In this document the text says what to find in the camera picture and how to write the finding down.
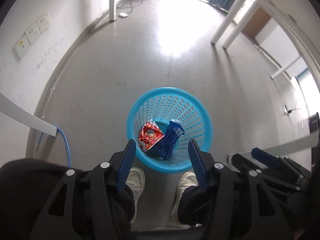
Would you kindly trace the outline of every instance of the snack wrapper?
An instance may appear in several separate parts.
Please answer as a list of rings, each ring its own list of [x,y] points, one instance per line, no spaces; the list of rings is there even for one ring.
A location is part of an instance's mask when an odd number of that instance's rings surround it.
[[[163,137],[164,134],[156,122],[151,119],[150,121],[147,121],[140,130],[138,137],[139,146],[141,150],[146,153]]]

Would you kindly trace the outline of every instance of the gray floor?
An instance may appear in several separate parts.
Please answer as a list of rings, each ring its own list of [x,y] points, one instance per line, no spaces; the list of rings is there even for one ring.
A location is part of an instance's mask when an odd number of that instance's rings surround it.
[[[121,151],[127,142],[126,119],[135,100],[150,89],[178,87],[196,96],[214,127],[210,152],[227,155],[272,147],[299,138],[299,113],[293,88],[284,76],[240,34],[227,51],[210,39],[225,13],[199,0],[143,0],[127,18],[93,33],[66,64],[44,119],[67,135],[72,163],[89,170]],[[34,155],[66,164],[64,142],[45,137]],[[168,226],[175,187],[181,174],[143,167],[146,189],[138,206],[135,230]]]

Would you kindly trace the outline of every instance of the foot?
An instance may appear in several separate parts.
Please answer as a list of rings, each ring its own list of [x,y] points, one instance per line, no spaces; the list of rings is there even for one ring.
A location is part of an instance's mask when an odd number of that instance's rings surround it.
[[[198,185],[199,184],[198,184],[196,175],[193,172],[188,171],[182,175],[182,177],[177,185],[176,202],[174,203],[174,206],[173,206],[173,209],[172,209],[171,215],[170,215],[172,217],[173,221],[175,223],[177,223],[178,225],[181,225],[181,223],[178,220],[178,206],[180,203],[182,193],[185,191],[185,189],[187,187],[198,186]]]
[[[130,187],[130,189],[133,192],[134,205],[135,205],[134,217],[132,218],[130,223],[133,223],[136,220],[138,201],[144,190],[145,182],[146,182],[146,179],[142,169],[140,168],[130,169],[126,184]]]

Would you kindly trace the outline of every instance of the electrical outlet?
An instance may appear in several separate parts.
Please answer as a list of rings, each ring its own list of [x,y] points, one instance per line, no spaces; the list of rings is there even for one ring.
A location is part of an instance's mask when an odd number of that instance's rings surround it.
[[[22,39],[14,46],[20,58],[22,58],[30,48],[30,43],[26,35],[23,35]]]
[[[29,29],[26,30],[26,35],[30,42],[30,45],[32,45],[35,42],[35,40],[40,36],[40,34],[41,32],[36,22],[33,25],[31,25]]]
[[[51,24],[49,14],[46,12],[37,20],[37,23],[41,33],[43,33]]]

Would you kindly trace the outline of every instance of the metal bolt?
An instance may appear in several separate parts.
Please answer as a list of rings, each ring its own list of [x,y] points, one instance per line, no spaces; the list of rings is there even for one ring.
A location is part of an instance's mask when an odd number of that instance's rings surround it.
[[[110,166],[110,163],[109,162],[103,162],[103,163],[101,163],[100,164],[100,167],[102,167],[102,168],[107,168],[107,167],[109,167]]]
[[[75,170],[67,170],[66,174],[67,176],[72,176],[73,174],[75,174]]]
[[[256,177],[258,175],[258,173],[256,171],[249,171],[249,175],[252,176],[252,177]]]
[[[223,169],[223,164],[222,164],[222,163],[215,163],[215,164],[214,164],[214,167],[215,167],[216,169]]]

